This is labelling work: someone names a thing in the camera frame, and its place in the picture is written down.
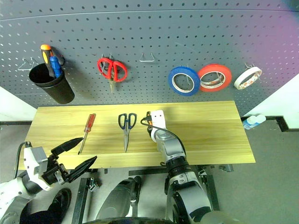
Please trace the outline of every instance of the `white wall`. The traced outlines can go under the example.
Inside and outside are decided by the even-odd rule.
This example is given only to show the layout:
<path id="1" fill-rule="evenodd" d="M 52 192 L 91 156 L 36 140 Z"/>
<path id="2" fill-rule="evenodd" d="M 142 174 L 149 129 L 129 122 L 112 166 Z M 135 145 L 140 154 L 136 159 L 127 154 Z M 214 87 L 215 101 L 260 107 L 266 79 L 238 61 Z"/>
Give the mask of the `white wall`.
<path id="1" fill-rule="evenodd" d="M 299 128 L 299 74 L 245 116 L 283 116 L 289 128 Z"/>
<path id="2" fill-rule="evenodd" d="M 33 120 L 36 109 L 0 87 L 0 121 Z"/>

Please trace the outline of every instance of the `scissors handle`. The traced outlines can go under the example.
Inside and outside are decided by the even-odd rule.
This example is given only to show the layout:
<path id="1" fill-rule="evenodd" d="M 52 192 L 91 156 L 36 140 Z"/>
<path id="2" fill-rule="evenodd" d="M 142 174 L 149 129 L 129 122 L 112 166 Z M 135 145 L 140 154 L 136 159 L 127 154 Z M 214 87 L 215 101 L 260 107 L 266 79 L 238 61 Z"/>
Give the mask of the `scissors handle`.
<path id="1" fill-rule="evenodd" d="M 132 116 L 134 117 L 133 124 L 131 124 L 131 117 Z M 135 113 L 129 113 L 129 117 L 128 117 L 128 129 L 132 129 L 135 126 L 136 121 L 137 121 L 137 114 L 135 114 Z"/>
<path id="2" fill-rule="evenodd" d="M 124 117 L 124 122 L 123 122 L 123 125 L 121 124 L 121 118 Z M 121 127 L 122 130 L 125 130 L 126 129 L 126 124 L 127 124 L 127 114 L 126 113 L 123 113 L 123 114 L 120 114 L 118 115 L 118 125 Z"/>
<path id="3" fill-rule="evenodd" d="M 125 72 L 125 75 L 122 78 L 118 78 L 118 75 L 117 75 L 118 74 L 117 66 L 121 67 L 124 70 L 124 72 Z M 122 82 L 123 80 L 125 80 L 127 78 L 127 76 L 128 76 L 128 70 L 127 70 L 127 67 L 123 63 L 118 62 L 118 61 L 114 61 L 113 62 L 113 69 L 114 69 L 114 81 L 116 81 L 116 82 Z"/>
<path id="4" fill-rule="evenodd" d="M 101 68 L 101 62 L 102 62 L 102 63 L 108 63 L 108 64 L 109 64 L 107 74 L 105 74 L 104 71 L 102 70 L 102 68 Z M 112 65 L 113 65 L 113 61 L 110 60 L 109 58 L 102 57 L 102 58 L 100 58 L 100 59 L 98 60 L 98 69 L 99 69 L 100 73 L 101 73 L 105 78 L 111 79 L 111 69 L 112 69 Z"/>

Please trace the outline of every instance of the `scissors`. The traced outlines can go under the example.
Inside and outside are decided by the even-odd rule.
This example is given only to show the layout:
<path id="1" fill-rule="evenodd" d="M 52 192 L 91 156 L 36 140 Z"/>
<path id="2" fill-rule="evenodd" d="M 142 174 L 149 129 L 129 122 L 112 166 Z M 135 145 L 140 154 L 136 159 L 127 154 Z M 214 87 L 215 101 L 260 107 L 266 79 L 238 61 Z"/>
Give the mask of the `scissors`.
<path id="1" fill-rule="evenodd" d="M 105 65 L 106 63 L 108 64 L 108 70 L 107 73 L 104 73 L 103 70 L 105 66 L 103 65 Z M 125 75 L 122 78 L 118 78 L 118 72 L 121 71 L 120 68 L 125 72 Z M 102 57 L 98 60 L 98 69 L 100 73 L 109 80 L 111 92 L 113 92 L 116 82 L 122 82 L 128 76 L 127 67 L 123 63 L 111 60 L 110 58 L 106 57 Z"/>
<path id="2" fill-rule="evenodd" d="M 123 133 L 124 133 L 125 153 L 127 152 L 127 148 L 128 148 L 130 130 L 135 126 L 136 121 L 137 121 L 137 114 L 135 114 L 135 113 L 129 113 L 129 116 L 127 116 L 126 113 L 118 115 L 118 124 L 119 124 L 119 126 L 121 127 L 121 129 L 123 130 Z"/>

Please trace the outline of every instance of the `blue tape roll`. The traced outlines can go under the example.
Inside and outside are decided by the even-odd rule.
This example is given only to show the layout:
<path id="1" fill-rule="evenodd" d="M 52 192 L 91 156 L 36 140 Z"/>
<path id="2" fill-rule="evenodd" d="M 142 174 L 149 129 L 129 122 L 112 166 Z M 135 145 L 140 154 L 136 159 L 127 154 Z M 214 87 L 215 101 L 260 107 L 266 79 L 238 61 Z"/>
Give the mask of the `blue tape roll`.
<path id="1" fill-rule="evenodd" d="M 189 90 L 189 91 L 182 90 L 176 85 L 176 83 L 174 82 L 174 77 L 179 74 L 186 75 L 192 80 L 193 88 L 191 90 Z M 180 67 L 176 67 L 173 70 L 171 70 L 171 72 L 168 76 L 168 84 L 176 93 L 178 93 L 182 96 L 192 96 L 195 93 L 197 93 L 199 90 L 200 79 L 199 79 L 196 71 L 194 71 L 193 69 L 180 66 Z"/>

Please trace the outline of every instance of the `black scissors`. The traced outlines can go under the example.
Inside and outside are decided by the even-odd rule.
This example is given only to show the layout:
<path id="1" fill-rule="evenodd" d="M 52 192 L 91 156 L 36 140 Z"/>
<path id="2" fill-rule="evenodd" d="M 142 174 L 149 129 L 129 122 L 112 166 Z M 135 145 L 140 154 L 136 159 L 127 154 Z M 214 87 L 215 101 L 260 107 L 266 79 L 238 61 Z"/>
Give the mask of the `black scissors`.
<path id="1" fill-rule="evenodd" d="M 128 149 L 130 130 L 135 126 L 136 121 L 137 121 L 137 114 L 135 114 L 135 113 L 129 113 L 129 116 L 127 116 L 126 113 L 118 115 L 118 124 L 119 124 L 119 126 L 121 127 L 121 129 L 123 130 L 123 133 L 124 133 L 125 153 L 127 152 L 127 149 Z"/>

